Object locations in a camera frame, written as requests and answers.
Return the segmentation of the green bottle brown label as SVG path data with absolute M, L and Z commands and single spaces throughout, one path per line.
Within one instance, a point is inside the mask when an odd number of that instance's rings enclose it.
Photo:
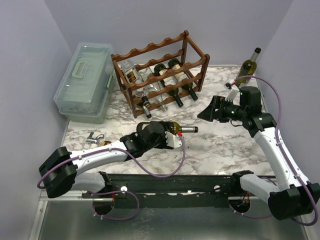
M 149 108 L 146 105 L 142 106 L 143 112 L 145 114 L 145 116 L 150 119 L 152 117 L 152 114 L 150 113 Z

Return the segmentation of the green bottle silver foil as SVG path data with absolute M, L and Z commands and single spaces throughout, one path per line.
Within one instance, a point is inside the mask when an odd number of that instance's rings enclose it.
M 197 126 L 181 126 L 175 121 L 148 121 L 148 122 L 140 122 L 137 127 L 136 131 L 142 131 L 147 125 L 151 123 L 160 124 L 166 132 L 170 132 L 173 135 L 177 133 L 198 133 L 199 128 Z
M 256 47 L 251 57 L 243 62 L 237 74 L 237 78 L 240 78 L 240 79 L 237 80 L 235 84 L 238 88 L 244 87 L 249 83 L 250 78 L 243 77 L 243 76 L 252 76 L 255 73 L 257 69 L 257 58 L 260 53 L 261 53 L 261 48 Z

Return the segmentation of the clear bottle black cap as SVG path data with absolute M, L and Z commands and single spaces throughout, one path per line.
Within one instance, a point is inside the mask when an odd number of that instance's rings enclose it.
M 121 69 L 128 82 L 134 83 L 134 84 L 141 84 L 143 82 L 141 75 L 138 73 L 138 71 L 136 70 L 131 60 L 129 59 L 125 60 L 121 64 Z M 145 87 L 132 90 L 132 94 L 135 95 L 137 98 L 141 98 L 141 103 L 138 103 L 137 104 L 138 106 L 142 107 L 143 105 L 147 106 L 150 104 L 148 98 L 146 98 L 148 93 Z

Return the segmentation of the dark green wine bottle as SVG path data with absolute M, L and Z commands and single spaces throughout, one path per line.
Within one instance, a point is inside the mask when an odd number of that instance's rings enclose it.
M 168 62 L 169 69 L 173 70 L 179 70 L 182 67 L 182 64 L 177 58 L 173 58 Z M 188 79 L 189 77 L 185 72 L 180 72 L 174 75 L 177 82 L 180 83 L 184 79 Z M 193 83 L 188 83 L 185 85 L 182 85 L 181 88 L 185 91 L 188 91 L 189 95 L 192 97 L 194 101 L 198 100 L 198 96 L 196 95 L 195 91 L 193 90 Z
M 157 77 L 164 75 L 167 71 L 168 71 L 168 69 L 166 68 L 166 66 L 163 63 L 159 63 L 154 67 L 154 73 Z M 172 76 L 164 78 L 160 82 L 164 88 L 168 87 L 170 85 L 174 86 L 176 84 L 176 82 Z M 175 102 L 177 103 L 177 105 L 180 108 L 184 105 L 179 97 L 178 88 L 174 88 L 173 90 L 168 91 L 167 94 L 174 98 Z

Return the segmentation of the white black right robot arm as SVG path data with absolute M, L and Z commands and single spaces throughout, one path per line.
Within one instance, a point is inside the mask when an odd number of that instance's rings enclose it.
M 198 118 L 220 123 L 240 121 L 265 154 L 277 184 L 266 182 L 252 171 L 243 170 L 231 176 L 230 191 L 241 196 L 254 194 L 267 203 L 277 220 L 310 214 L 320 198 L 320 185 L 311 183 L 293 160 L 276 131 L 277 123 L 270 113 L 262 111 L 261 92 L 257 87 L 240 88 L 239 104 L 215 95 Z

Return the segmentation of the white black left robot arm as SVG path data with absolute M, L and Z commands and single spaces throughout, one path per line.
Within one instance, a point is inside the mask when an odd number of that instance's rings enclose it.
M 57 198 L 74 189 L 76 180 L 91 169 L 137 159 L 151 149 L 179 148 L 182 142 L 170 132 L 172 126 L 165 121 L 141 122 L 135 132 L 104 146 L 74 152 L 59 147 L 39 167 L 37 186 L 50 199 Z

